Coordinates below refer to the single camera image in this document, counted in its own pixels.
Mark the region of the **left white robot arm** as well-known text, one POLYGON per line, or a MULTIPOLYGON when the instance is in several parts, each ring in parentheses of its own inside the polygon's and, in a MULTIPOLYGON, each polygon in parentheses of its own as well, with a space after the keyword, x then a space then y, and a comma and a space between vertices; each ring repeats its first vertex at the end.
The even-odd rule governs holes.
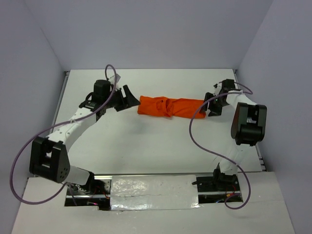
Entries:
POLYGON ((94 125, 109 108, 117 112, 139 106, 127 85, 114 88, 108 80, 97 80, 93 91, 79 105, 67 124, 32 141, 29 171, 56 183, 71 183, 84 194, 92 193, 103 182, 93 172, 70 164, 68 152, 78 138, 94 125))

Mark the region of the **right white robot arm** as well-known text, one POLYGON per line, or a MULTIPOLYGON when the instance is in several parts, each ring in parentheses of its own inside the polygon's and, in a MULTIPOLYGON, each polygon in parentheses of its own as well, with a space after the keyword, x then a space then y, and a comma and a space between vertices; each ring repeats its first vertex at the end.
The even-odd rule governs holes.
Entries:
POLYGON ((214 85, 214 93, 207 92, 204 100, 211 99, 201 109, 210 117, 220 116, 223 107, 232 106, 235 110, 231 125, 231 138, 227 157, 214 169, 213 187, 224 190, 237 175, 237 165, 246 157, 250 147, 262 141, 266 129, 267 107, 251 101, 243 90, 236 87, 235 81, 225 79, 214 85))

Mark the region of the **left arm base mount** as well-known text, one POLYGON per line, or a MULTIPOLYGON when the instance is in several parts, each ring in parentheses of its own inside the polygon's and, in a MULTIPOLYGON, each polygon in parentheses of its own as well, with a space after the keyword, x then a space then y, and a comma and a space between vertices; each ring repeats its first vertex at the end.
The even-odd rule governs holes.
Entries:
POLYGON ((110 211, 112 177, 95 176, 91 189, 70 184, 65 196, 65 207, 95 207, 101 211, 110 211))

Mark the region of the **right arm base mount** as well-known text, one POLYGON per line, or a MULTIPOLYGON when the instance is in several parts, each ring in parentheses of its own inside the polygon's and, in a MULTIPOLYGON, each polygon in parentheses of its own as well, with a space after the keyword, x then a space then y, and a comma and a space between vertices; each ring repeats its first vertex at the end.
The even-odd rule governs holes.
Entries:
POLYGON ((225 175, 219 164, 212 175, 196 176, 192 185, 197 187, 199 204, 243 201, 237 175, 225 175))

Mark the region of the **orange t-shirt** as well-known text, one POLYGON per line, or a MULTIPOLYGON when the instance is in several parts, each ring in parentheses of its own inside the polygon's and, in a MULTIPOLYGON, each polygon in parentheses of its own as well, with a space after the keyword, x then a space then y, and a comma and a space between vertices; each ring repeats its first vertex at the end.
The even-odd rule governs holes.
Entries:
POLYGON ((137 113, 153 117, 182 117, 191 119, 203 100, 187 98, 140 96, 137 113))

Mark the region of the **silver foil tape panel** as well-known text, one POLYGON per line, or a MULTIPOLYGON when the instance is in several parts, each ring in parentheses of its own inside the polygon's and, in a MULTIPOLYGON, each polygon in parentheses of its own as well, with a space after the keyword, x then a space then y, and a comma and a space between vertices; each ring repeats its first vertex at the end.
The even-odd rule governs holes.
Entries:
POLYGON ((115 176, 110 190, 114 211, 185 210, 199 207, 195 175, 115 176))

